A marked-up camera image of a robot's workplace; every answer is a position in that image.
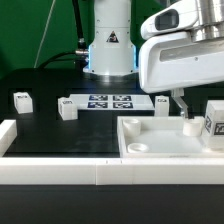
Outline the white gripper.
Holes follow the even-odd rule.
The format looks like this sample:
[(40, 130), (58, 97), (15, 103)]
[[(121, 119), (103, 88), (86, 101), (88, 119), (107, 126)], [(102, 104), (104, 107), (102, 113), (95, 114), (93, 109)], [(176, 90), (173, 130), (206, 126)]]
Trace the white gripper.
[(183, 88), (224, 81), (224, 1), (177, 1), (150, 16), (141, 36), (141, 89), (172, 90), (187, 119)]

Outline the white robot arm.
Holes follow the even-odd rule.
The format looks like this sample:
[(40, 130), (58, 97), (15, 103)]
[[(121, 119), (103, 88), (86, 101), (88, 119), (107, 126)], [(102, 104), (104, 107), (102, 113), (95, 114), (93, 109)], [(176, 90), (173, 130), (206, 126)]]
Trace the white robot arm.
[(139, 74), (146, 93), (170, 91), (187, 114), (186, 87), (224, 81), (224, 0), (178, 0), (130, 40), (131, 0), (94, 0), (95, 38), (84, 72), (104, 82)]

